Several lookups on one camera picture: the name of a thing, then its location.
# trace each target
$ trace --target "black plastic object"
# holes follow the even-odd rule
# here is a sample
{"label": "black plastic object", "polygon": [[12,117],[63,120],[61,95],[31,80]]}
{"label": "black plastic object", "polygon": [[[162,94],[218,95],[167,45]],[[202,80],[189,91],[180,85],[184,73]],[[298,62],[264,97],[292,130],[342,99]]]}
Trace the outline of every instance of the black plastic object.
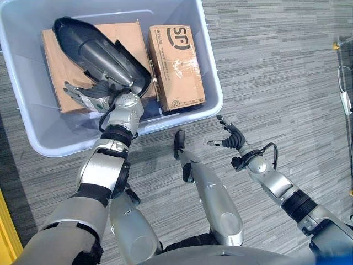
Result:
{"label": "black plastic object", "polygon": [[189,237],[187,239],[181,240],[178,243],[171,244],[167,246],[163,252],[176,250],[183,247],[192,247],[192,246],[212,246],[219,245],[213,234],[206,233],[198,236]]}
{"label": "black plastic object", "polygon": [[282,209],[296,223],[299,223],[307,214],[318,206],[307,194],[297,190],[282,205]]}
{"label": "black plastic object", "polygon": [[183,150],[185,148],[185,132],[177,131],[174,137],[174,158],[179,159],[179,150]]}
{"label": "black plastic object", "polygon": [[140,97],[146,92],[151,74],[119,41],[113,44],[95,26],[69,17],[57,19],[52,29],[61,50],[93,81],[106,78],[115,89],[130,88]]}

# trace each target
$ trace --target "sf logo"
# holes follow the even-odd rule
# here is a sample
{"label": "sf logo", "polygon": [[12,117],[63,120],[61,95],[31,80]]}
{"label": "sf logo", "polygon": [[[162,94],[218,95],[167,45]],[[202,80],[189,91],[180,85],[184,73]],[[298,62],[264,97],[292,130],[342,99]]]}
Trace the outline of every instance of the sf logo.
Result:
{"label": "sf logo", "polygon": [[171,28],[167,28],[167,36],[170,44],[179,50],[187,50],[190,48],[189,39],[186,36],[186,29],[181,26],[174,27],[173,32]]}

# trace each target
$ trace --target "cable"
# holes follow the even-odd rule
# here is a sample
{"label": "cable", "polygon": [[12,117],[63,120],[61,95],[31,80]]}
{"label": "cable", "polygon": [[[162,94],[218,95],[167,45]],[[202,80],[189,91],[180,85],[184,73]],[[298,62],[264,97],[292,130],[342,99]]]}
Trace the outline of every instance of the cable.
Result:
{"label": "cable", "polygon": [[340,90],[342,93],[344,93],[344,90],[342,89],[342,85],[341,85],[341,75],[340,75],[340,69],[342,68],[347,68],[349,71],[353,71],[353,68],[349,68],[348,66],[345,65],[340,65],[337,69],[337,75],[338,75],[338,85],[340,86]]}
{"label": "cable", "polygon": [[269,147],[273,146],[274,147],[274,170],[277,169],[277,161],[278,161],[278,147],[276,144],[273,142],[265,145],[264,148],[261,149],[261,152],[264,153]]}
{"label": "cable", "polygon": [[101,126],[103,125],[103,122],[105,121],[105,119],[108,116],[108,114],[111,113],[115,109],[115,102],[116,102],[117,98],[120,95],[127,93],[128,91],[130,91],[130,90],[129,89],[122,89],[122,90],[116,92],[113,95],[113,100],[111,102],[111,105],[110,105],[109,109],[106,111],[106,113],[104,113],[104,115],[102,117],[100,117],[100,120],[99,120],[99,123],[98,123],[99,131],[101,131],[102,133],[104,132],[104,129]]}

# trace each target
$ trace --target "black cable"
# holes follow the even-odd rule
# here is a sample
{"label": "black cable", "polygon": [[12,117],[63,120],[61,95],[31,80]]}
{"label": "black cable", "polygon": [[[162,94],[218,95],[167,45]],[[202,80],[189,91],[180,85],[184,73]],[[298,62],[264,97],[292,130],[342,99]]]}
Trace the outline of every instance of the black cable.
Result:
{"label": "black cable", "polygon": [[269,147],[273,146],[274,147],[274,170],[277,170],[277,161],[278,161],[278,147],[276,144],[273,142],[265,145],[264,148],[261,149],[262,153],[264,153]]}
{"label": "black cable", "polygon": [[108,114],[111,113],[115,109],[115,102],[116,102],[117,98],[120,95],[127,93],[128,91],[129,91],[129,89],[122,89],[113,95],[113,100],[111,101],[111,105],[110,105],[109,109],[106,111],[106,113],[103,114],[102,117],[100,117],[100,120],[98,123],[99,131],[101,131],[102,133],[104,132],[104,129],[101,126],[103,125],[103,122],[105,121]]}

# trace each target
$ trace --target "yellow object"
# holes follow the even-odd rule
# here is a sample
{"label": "yellow object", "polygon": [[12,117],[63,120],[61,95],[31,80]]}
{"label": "yellow object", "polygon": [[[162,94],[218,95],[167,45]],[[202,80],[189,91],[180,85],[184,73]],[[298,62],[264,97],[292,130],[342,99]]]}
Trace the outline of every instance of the yellow object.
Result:
{"label": "yellow object", "polygon": [[0,190],[0,265],[9,265],[23,248]]}
{"label": "yellow object", "polygon": [[337,43],[333,43],[333,49],[334,50],[338,50],[340,47],[338,46],[338,44]]}

